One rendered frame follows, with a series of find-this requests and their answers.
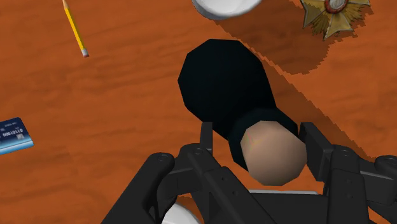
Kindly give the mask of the blue card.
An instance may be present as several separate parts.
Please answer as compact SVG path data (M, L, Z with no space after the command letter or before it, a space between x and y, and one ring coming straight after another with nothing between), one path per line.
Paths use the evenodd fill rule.
M31 136L20 117L0 122L0 155L33 146Z

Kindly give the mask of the white round dish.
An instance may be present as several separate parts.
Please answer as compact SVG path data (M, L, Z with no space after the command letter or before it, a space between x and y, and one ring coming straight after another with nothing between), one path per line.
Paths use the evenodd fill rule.
M262 0L192 0L195 9L210 20L226 20L246 14Z

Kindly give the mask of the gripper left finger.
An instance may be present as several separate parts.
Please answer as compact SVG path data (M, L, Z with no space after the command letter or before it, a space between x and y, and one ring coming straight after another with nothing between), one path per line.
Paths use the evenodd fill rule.
M199 143L179 155L150 155L101 224L162 224L178 196L190 193L204 224L276 224L233 172L212 155L212 124L201 126Z

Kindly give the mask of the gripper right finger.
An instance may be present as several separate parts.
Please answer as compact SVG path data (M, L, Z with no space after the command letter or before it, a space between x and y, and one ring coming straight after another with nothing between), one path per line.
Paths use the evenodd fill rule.
M369 162L349 147L331 144L311 122L300 124L307 166L324 182L327 224L373 224L368 208L397 224L397 157L383 155Z

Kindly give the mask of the gold star medal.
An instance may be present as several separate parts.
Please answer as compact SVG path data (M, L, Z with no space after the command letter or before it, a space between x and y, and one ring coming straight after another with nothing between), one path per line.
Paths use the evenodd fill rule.
M353 31L352 23L362 19L361 9L370 0L300 0L304 9L303 28L311 26L312 35L323 40L344 31Z

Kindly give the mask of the black bottle with tan cork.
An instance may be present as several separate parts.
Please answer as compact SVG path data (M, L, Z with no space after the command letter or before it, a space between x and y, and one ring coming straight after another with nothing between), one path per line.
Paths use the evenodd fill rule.
M301 174L305 144L276 105L259 58L240 41L209 39L187 53L178 77L186 108L226 139L233 161L263 185Z

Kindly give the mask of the white round object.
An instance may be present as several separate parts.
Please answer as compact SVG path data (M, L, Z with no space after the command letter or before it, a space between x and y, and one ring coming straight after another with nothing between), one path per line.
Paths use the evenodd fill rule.
M162 224L201 224L187 208L175 203L165 214Z

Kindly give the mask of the yellow pencil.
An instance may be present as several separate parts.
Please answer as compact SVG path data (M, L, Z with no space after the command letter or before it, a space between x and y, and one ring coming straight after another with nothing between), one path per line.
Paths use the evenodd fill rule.
M87 58L87 57L89 57L88 50L85 47L85 45L83 44L83 41L82 41L81 36L80 36L80 33L79 33L78 28L76 26L76 23L75 23L75 21L73 19L73 16L71 14L70 9L69 9L69 5L66 2L66 0L62 0L62 4L63 4L63 8L64 8L64 11L65 11L65 14L67 16L67 19L69 21L69 24L71 26L71 29L73 30L74 37L76 38L76 41L77 41L78 46L80 48L81 54L82 54L82 56L84 58Z

